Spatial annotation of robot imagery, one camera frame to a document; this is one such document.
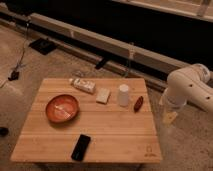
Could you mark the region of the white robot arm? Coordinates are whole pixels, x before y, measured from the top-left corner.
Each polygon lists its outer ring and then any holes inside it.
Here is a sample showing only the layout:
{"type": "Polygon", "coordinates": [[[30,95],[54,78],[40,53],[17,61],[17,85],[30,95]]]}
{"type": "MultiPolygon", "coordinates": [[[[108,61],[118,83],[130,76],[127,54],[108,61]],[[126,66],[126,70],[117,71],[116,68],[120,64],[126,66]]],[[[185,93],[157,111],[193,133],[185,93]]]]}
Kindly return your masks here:
{"type": "Polygon", "coordinates": [[[163,106],[163,123],[170,125],[188,101],[204,111],[213,113],[213,88],[207,85],[210,71],[203,64],[193,64],[172,71],[167,77],[160,104],[163,106]]]}

